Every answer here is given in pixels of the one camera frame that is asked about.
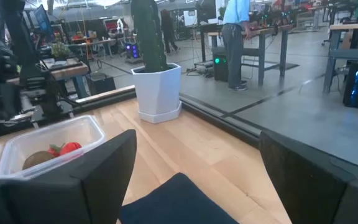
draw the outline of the man in blue shirt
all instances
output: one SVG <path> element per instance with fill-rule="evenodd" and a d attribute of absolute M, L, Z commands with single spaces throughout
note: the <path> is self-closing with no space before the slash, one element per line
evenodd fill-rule
<path fill-rule="evenodd" d="M 245 82 L 241 82 L 242 34 L 246 32 L 246 39 L 251 38 L 249 28 L 250 0 L 230 0 L 224 13 L 222 36 L 226 49 L 227 65 L 229 67 L 229 89 L 244 91 Z"/>

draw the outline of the clear plastic bin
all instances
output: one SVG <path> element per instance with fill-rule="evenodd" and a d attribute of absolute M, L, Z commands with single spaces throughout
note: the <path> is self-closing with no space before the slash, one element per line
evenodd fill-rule
<path fill-rule="evenodd" d="M 0 179 L 37 177 L 82 156 L 105 141 L 103 130 L 92 116 L 80 116 L 23 134 L 6 143 L 0 160 Z M 61 146 L 68 142 L 78 142 L 82 148 L 22 170 L 24 161 L 33 153 L 48 150 L 50 144 Z"/>

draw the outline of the gray floor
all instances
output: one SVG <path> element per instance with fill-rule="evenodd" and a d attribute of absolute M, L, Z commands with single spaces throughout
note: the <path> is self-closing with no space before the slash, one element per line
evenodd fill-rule
<path fill-rule="evenodd" d="M 185 73 L 201 60 L 199 41 L 177 42 L 180 52 L 169 55 L 167 60 L 182 67 L 181 97 L 184 100 L 252 133 L 270 129 L 331 154 L 341 152 L 338 155 L 343 159 L 358 164 L 358 150 L 355 150 L 358 149 L 358 109 L 342 105 L 342 80 L 335 78 L 332 93 L 322 94 L 328 46 L 322 47 L 321 43 L 327 37 L 326 29 L 290 34 L 287 62 L 300 66 L 287 70 L 285 78 L 279 77 L 278 70 L 266 71 L 263 86 L 258 86 L 257 68 L 243 67 L 242 76 L 248 80 L 249 87 L 243 92 L 230 91 L 227 83 L 213 78 Z M 265 60 L 279 62 L 281 35 L 266 41 Z M 258 43 L 256 37 L 245 46 L 258 47 Z M 207 59 L 211 59 L 210 49 L 206 52 Z M 99 69 L 115 77 L 118 88 L 132 85 L 132 75 L 128 73 L 142 65 L 126 64 L 117 55 L 108 58 L 106 63 L 121 69 L 106 64 Z M 92 69 L 98 70 L 96 64 L 92 64 Z"/>

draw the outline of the sneaker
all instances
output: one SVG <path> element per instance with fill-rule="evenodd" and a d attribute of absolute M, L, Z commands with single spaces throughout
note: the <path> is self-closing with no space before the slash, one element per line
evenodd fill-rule
<path fill-rule="evenodd" d="M 229 88 L 230 90 L 234 90 L 234 91 L 244 91 L 244 90 L 247 90 L 247 85 L 239 85 L 239 86 L 236 86 L 234 88 Z"/>

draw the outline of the white pot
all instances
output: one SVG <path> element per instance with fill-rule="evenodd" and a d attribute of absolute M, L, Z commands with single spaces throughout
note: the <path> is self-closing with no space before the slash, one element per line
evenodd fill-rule
<path fill-rule="evenodd" d="M 155 73 L 141 73 L 144 66 L 131 70 L 139 102 L 139 116 L 153 124 L 175 119 L 181 110 L 181 67 L 175 63 L 168 63 L 168 66 L 171 69 Z"/>

